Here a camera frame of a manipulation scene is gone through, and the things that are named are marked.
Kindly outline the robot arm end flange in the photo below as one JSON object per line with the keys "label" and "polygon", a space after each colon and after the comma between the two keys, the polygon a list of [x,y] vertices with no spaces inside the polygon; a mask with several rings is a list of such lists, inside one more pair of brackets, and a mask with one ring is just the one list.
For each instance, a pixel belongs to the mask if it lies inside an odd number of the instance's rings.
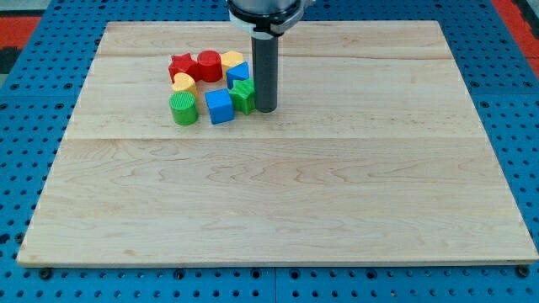
{"label": "robot arm end flange", "polygon": [[230,21],[257,40],[282,36],[315,0],[227,0]]}

